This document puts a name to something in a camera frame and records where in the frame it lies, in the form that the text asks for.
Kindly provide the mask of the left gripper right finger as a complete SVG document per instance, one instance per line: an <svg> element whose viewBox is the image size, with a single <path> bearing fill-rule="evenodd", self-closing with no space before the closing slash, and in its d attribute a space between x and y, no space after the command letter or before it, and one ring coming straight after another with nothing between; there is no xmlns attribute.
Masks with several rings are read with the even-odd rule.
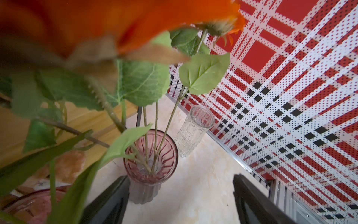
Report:
<svg viewBox="0 0 358 224"><path fill-rule="evenodd" d="M242 174L233 178L235 204L241 224L294 224Z"/></svg>

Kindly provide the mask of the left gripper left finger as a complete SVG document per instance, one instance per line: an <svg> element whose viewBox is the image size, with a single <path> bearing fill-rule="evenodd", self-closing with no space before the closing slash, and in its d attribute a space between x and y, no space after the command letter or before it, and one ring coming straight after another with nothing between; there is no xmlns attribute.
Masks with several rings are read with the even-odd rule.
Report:
<svg viewBox="0 0 358 224"><path fill-rule="evenodd" d="M119 177L84 210L81 224L121 224L129 201L130 180Z"/></svg>

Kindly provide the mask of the red gerbera flower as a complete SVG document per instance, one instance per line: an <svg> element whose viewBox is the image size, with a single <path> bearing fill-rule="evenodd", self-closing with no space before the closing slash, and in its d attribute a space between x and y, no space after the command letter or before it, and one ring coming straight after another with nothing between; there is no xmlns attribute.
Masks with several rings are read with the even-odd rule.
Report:
<svg viewBox="0 0 358 224"><path fill-rule="evenodd" d="M76 178L64 197L52 204L51 213L46 222L48 224L78 224L83 216L84 205L97 172L113 159L120 157L125 159L137 158L138 153L129 154L127 149L134 145L140 137L147 134L151 127L152 124L148 124L144 127L123 131L102 157ZM46 166L49 170L50 194L54 195L59 177L56 170L57 160L75 150L75 145L92 133L91 130L86 131L57 146L28 155L1 168L1 196L9 194Z"/></svg>

